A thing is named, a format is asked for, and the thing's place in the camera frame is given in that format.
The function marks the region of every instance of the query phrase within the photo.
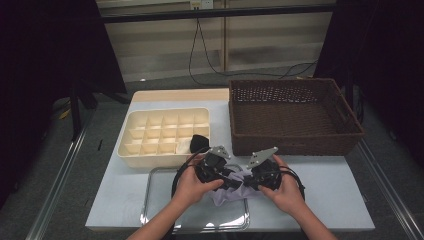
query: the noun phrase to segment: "person's left hand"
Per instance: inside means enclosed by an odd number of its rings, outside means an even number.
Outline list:
[[[203,194],[220,187],[224,181],[214,180],[202,183],[197,178],[193,166],[189,166],[181,175],[172,201],[176,201],[185,207],[189,207],[202,199]]]

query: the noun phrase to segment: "gray cloth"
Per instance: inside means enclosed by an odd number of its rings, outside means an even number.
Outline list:
[[[243,181],[243,177],[250,174],[252,173],[240,171],[237,173],[230,173],[228,178]],[[228,188],[225,190],[220,188],[216,191],[210,191],[208,195],[212,198],[216,206],[221,206],[225,201],[236,201],[263,196],[261,191],[255,191],[253,188],[246,187],[243,184],[238,189]]]

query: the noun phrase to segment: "wicker basket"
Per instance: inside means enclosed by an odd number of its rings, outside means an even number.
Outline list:
[[[346,155],[364,131],[332,79],[231,80],[233,154]]]

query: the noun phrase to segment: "power outlet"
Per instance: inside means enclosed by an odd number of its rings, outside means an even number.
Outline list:
[[[201,0],[191,0],[190,1],[190,9],[191,10],[200,10],[200,9],[202,9],[202,1]]]
[[[213,0],[202,0],[202,9],[213,9]]]

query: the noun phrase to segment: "tray compartment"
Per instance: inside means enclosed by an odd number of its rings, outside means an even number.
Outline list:
[[[134,111],[124,124],[118,155],[133,168],[181,166],[190,153],[178,146],[193,134],[210,138],[206,108]]]

